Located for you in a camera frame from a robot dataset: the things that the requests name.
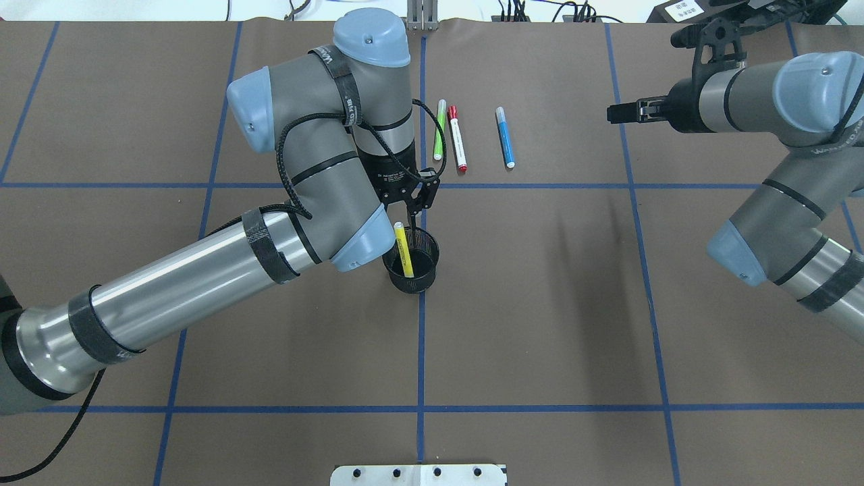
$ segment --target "white marker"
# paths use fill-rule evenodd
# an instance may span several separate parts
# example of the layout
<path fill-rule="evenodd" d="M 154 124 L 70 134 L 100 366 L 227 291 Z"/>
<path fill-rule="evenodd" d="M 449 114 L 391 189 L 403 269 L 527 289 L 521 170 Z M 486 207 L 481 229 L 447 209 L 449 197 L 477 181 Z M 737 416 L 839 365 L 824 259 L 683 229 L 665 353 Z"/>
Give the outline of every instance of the white marker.
<path fill-rule="evenodd" d="M 462 145 L 462 133 L 459 131 L 459 113 L 456 111 L 456 105 L 451 105 L 447 109 L 450 115 L 450 130 L 453 132 L 453 152 L 456 153 L 456 169 L 462 174 L 468 170 L 468 163 L 465 161 L 465 147 Z"/>

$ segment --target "metal plate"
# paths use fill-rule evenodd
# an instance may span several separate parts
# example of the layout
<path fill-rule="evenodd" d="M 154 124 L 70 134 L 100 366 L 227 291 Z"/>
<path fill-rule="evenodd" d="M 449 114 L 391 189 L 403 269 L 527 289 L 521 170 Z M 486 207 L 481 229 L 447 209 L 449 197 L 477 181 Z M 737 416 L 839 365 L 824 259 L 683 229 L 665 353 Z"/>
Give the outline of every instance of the metal plate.
<path fill-rule="evenodd" d="M 412 464 L 340 466 L 330 486 L 506 486 L 507 466 L 496 464 Z"/>

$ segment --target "pen holder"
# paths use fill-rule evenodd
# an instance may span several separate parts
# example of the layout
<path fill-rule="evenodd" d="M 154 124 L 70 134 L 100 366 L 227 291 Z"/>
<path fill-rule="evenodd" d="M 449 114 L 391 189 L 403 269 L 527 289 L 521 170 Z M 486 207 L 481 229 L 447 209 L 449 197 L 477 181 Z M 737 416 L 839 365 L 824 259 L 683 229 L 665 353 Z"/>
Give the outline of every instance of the pen holder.
<path fill-rule="evenodd" d="M 406 294 L 417 294 L 425 291 L 435 282 L 435 266 L 438 265 L 438 242 L 426 230 L 419 227 L 405 227 L 405 238 L 408 240 L 408 252 L 411 264 L 414 266 L 414 278 L 405 277 L 402 270 L 402 259 L 396 245 L 384 254 L 382 260 L 390 281 L 400 291 Z"/>

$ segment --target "black device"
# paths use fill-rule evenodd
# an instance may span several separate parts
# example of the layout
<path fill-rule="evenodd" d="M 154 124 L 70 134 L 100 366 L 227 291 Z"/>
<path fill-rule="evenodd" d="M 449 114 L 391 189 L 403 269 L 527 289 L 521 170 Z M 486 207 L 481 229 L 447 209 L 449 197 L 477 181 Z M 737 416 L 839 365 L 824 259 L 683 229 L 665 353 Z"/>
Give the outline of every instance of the black device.
<path fill-rule="evenodd" d="M 785 21 L 826 23 L 848 0 L 670 0 L 654 7 L 648 23 L 737 22 L 745 34 Z"/>

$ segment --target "black cable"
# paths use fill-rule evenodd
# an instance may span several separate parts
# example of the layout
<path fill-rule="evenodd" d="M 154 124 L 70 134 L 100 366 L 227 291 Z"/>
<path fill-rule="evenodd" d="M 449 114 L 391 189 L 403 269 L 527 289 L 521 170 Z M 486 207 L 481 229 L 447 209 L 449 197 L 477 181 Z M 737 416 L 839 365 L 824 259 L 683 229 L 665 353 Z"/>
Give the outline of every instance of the black cable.
<path fill-rule="evenodd" d="M 519 7 L 519 19 L 521 22 L 528 22 L 528 16 L 525 14 L 525 3 L 528 0 L 522 0 L 520 3 L 519 0 L 516 0 L 516 5 Z"/>
<path fill-rule="evenodd" d="M 588 0 L 585 0 L 585 3 L 582 4 L 582 8 L 579 9 L 579 13 L 573 16 L 573 22 L 588 22 L 585 20 L 588 16 L 597 15 L 597 9 L 588 5 Z"/>
<path fill-rule="evenodd" d="M 617 18 L 612 17 L 612 16 L 588 16 L 588 17 L 583 18 L 581 21 L 582 22 L 590 22 L 590 21 L 597 19 L 597 18 L 607 18 L 610 20 L 614 20 L 617 23 L 624 23 L 623 21 L 618 20 Z"/>
<path fill-rule="evenodd" d="M 858 83 L 858 89 L 855 90 L 855 95 L 852 97 L 852 103 L 849 104 L 849 108 L 847 108 L 846 112 L 843 113 L 843 118 L 840 118 L 840 123 L 834 127 L 834 133 L 832 133 L 831 138 L 829 138 L 829 144 L 840 142 L 840 137 L 842 136 L 843 131 L 846 130 L 846 125 L 849 123 L 849 120 L 852 119 L 852 115 L 858 108 L 858 103 L 861 101 L 861 95 L 864 95 L 864 76 L 861 77 L 861 82 Z"/>
<path fill-rule="evenodd" d="M 294 8 L 294 0 L 288 0 L 288 4 L 291 6 L 291 11 L 285 16 L 285 20 L 295 20 L 297 14 L 302 12 L 306 7 L 309 6 L 309 3 L 312 0 L 305 0 L 299 7 Z"/>
<path fill-rule="evenodd" d="M 443 158 L 441 160 L 441 170 L 435 172 L 432 176 L 420 177 L 415 175 L 413 172 L 410 171 L 408 167 L 405 166 L 405 164 L 402 163 L 402 161 L 400 161 L 396 157 L 396 154 L 393 153 L 393 150 L 391 150 L 390 146 L 384 141 L 384 139 L 381 137 L 381 135 L 378 133 L 378 130 L 376 130 L 374 126 L 369 125 L 369 123 L 365 121 L 361 122 L 359 126 L 360 128 L 368 130 L 372 133 L 375 139 L 378 140 L 378 143 L 381 144 L 381 147 L 384 148 L 384 151 L 387 152 L 387 155 L 390 157 L 390 159 L 395 162 L 406 174 L 408 174 L 409 177 L 421 184 L 436 182 L 441 179 L 441 174 L 444 172 L 444 168 L 447 167 L 447 141 L 444 139 L 444 129 L 441 127 L 441 125 L 438 124 L 438 118 L 435 116 L 432 110 L 430 110 L 429 107 L 426 106 L 422 101 L 420 101 L 419 99 L 412 99 L 411 104 L 420 106 L 429 115 L 429 117 L 432 118 L 432 121 L 435 123 L 435 129 L 441 135 L 441 148 L 443 152 Z M 279 178 L 282 179 L 282 185 L 283 187 L 285 187 L 286 192 L 288 192 L 288 197 L 291 200 L 291 204 L 270 204 L 269 206 L 262 206 L 261 208 L 259 208 L 262 213 L 297 213 L 302 215 L 306 219 L 312 219 L 312 214 L 309 213 L 309 211 L 305 207 L 303 207 L 302 202 L 300 202 L 300 197 L 294 191 L 294 185 L 291 183 L 291 180 L 288 177 L 287 172 L 285 171 L 284 149 L 285 139 L 288 137 L 288 133 L 294 127 L 306 123 L 309 120 L 321 118 L 345 119 L 345 115 L 342 113 L 312 113 L 310 115 L 306 115 L 292 121 L 291 123 L 285 125 L 285 127 L 283 128 L 282 134 L 279 136 L 279 144 L 276 147 L 276 168 L 279 171 Z M 242 221 L 242 217 L 238 216 L 228 221 L 224 225 L 212 230 L 210 233 L 207 234 L 207 236 L 218 233 L 228 227 L 232 227 L 240 221 Z"/>
<path fill-rule="evenodd" d="M 390 146 L 387 145 L 383 138 L 381 138 L 381 135 L 378 134 L 378 131 L 375 130 L 374 126 L 369 125 L 367 122 L 364 121 L 360 124 L 360 128 L 371 131 L 372 135 L 375 137 L 376 140 L 378 140 L 378 143 L 381 144 L 381 147 L 384 149 L 384 151 L 387 152 L 387 155 L 390 157 L 390 159 L 395 162 L 400 168 L 402 168 L 402 170 L 405 171 L 405 173 L 408 174 L 410 178 L 421 184 L 425 184 L 428 182 L 436 182 L 441 179 L 441 174 L 444 172 L 444 168 L 447 167 L 447 141 L 444 139 L 444 129 L 441 127 L 441 125 L 438 124 L 438 118 L 435 116 L 432 110 L 430 110 L 429 107 L 426 106 L 421 100 L 412 99 L 411 104 L 415 106 L 420 106 L 429 115 L 429 117 L 432 118 L 432 121 L 435 122 L 435 129 L 438 130 L 438 133 L 441 135 L 441 152 L 443 154 L 443 158 L 441 159 L 441 170 L 435 172 L 433 176 L 420 177 L 416 176 L 413 172 L 411 172 L 408 167 L 406 167 L 405 164 L 396 157 L 396 154 L 393 153 L 393 150 L 390 149 Z"/>
<path fill-rule="evenodd" d="M 554 22 L 555 20 L 558 19 L 558 14 L 560 14 L 561 10 L 568 5 L 573 6 L 573 16 L 576 16 L 576 12 L 579 9 L 579 5 L 576 5 L 576 2 L 564 2 L 564 3 L 559 3 L 558 5 L 560 5 L 560 6 L 558 7 L 558 10 L 555 11 L 555 14 L 552 16 L 552 22 Z"/>
<path fill-rule="evenodd" d="M 267 206 L 262 206 L 262 207 L 258 208 L 258 211 L 261 211 L 261 214 L 294 213 L 295 212 L 291 206 L 289 206 L 287 204 L 282 204 L 282 203 L 280 203 L 280 204 L 268 204 Z M 218 233 L 218 232 L 222 231 L 223 229 L 227 229 L 229 227 L 232 227 L 242 220 L 243 220 L 243 216 L 238 216 L 238 217 L 234 218 L 233 220 L 228 221 L 224 225 L 212 230 L 206 236 L 210 236 L 211 234 Z"/>
<path fill-rule="evenodd" d="M 37 472 L 43 470 L 54 461 L 54 458 L 60 454 L 60 451 L 63 450 L 63 447 L 66 445 L 66 442 L 69 442 L 69 439 L 72 437 L 72 434 L 75 433 L 75 429 L 78 428 L 78 424 L 81 423 L 81 419 L 84 418 L 84 414 L 87 413 L 87 408 L 90 406 L 90 401 L 93 400 L 93 395 L 96 393 L 96 388 L 98 388 L 99 383 L 102 381 L 102 375 L 105 374 L 104 369 L 100 369 L 98 373 L 96 373 L 96 379 L 93 380 L 93 384 L 90 386 L 90 392 L 87 393 L 87 397 L 84 399 L 84 403 L 81 404 L 81 409 L 78 410 L 78 415 L 75 416 L 75 420 L 72 421 L 72 424 L 69 426 L 69 430 L 66 431 L 66 434 L 63 435 L 63 438 L 60 440 L 60 443 L 54 447 L 54 450 L 48 454 L 48 457 L 45 458 L 44 461 L 38 463 L 36 466 L 25 470 L 24 472 L 19 472 L 18 474 L 13 474 L 12 476 L 0 476 L 0 483 L 12 483 L 14 481 L 19 481 L 24 479 L 25 477 L 30 477 L 36 474 Z"/>

